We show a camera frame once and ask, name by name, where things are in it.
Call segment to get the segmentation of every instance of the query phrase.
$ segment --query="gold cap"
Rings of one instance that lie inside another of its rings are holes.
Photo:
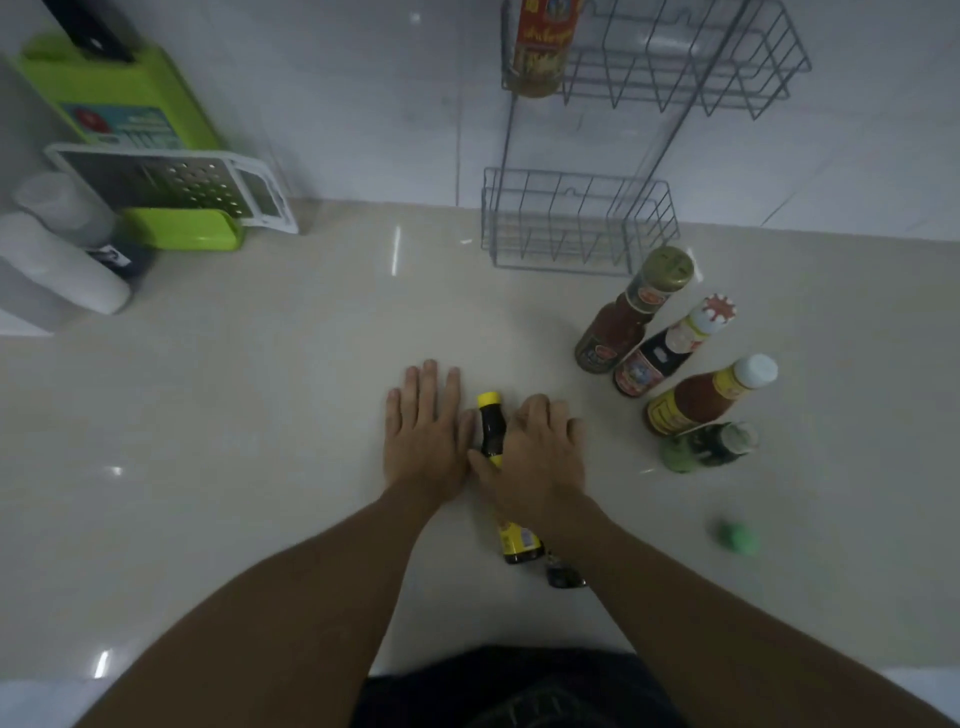
[[[502,401],[499,392],[484,392],[477,397],[477,406],[486,407],[488,404],[500,404]]]

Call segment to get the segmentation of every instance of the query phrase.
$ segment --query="chili sauce bottle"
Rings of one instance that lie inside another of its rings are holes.
[[[647,324],[670,296],[693,278],[693,261],[679,248],[663,246],[647,256],[627,290],[597,312],[573,350],[585,372],[609,372],[643,341]]]
[[[654,397],[643,410],[643,421],[655,435],[679,435],[713,422],[748,392],[777,380],[777,362],[755,353],[717,372],[684,379]]]
[[[497,468],[503,462],[503,438],[507,434],[507,421],[500,407],[501,399],[497,392],[485,392],[477,398],[480,408],[480,422],[483,426],[483,444],[480,451]],[[508,564],[523,564],[539,559],[543,553],[543,543],[529,528],[505,521],[497,514],[500,528],[500,544],[503,558]]]
[[[736,316],[736,306],[718,293],[670,328],[651,336],[627,354],[613,370],[613,386],[621,395],[642,397],[673,376],[697,348]]]

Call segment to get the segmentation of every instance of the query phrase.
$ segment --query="left hand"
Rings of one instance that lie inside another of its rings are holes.
[[[387,489],[410,489],[440,507],[463,489],[474,413],[460,408],[460,370],[450,369],[437,406],[437,362],[407,369],[402,389],[387,395],[383,473]]]

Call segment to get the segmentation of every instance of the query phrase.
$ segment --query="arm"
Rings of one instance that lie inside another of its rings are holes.
[[[566,405],[537,395],[508,425],[502,470],[469,460],[497,509],[585,577],[693,726],[954,725],[612,522],[583,493],[582,442]]]
[[[437,364],[387,397],[386,492],[325,533],[240,574],[153,644],[77,724],[347,726],[420,532],[455,496],[472,413],[457,423]]]

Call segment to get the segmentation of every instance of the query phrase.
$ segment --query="bottle label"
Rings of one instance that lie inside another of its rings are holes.
[[[650,400],[647,417],[653,429],[661,435],[678,435],[697,426],[697,423],[680,411],[677,396],[672,389]]]
[[[505,556],[514,556],[543,546],[537,535],[529,528],[524,528],[509,521],[501,521],[499,527],[500,544],[503,546]]]
[[[713,375],[713,388],[725,400],[739,400],[750,391],[749,387],[743,386],[736,380],[733,367],[721,369]]]
[[[595,336],[590,336],[586,344],[577,349],[577,360],[580,366],[595,374],[608,372],[616,363],[616,359],[616,350],[605,346]]]
[[[613,372],[616,385],[623,394],[639,397],[663,381],[663,375],[640,349],[636,349]]]
[[[686,316],[666,330],[663,343],[674,353],[694,353],[707,339],[708,335],[693,326],[693,321]]]
[[[630,285],[627,286],[624,293],[627,296],[627,303],[643,313],[656,313],[670,298],[669,293],[657,290],[647,283],[641,275],[637,275],[630,281]]]

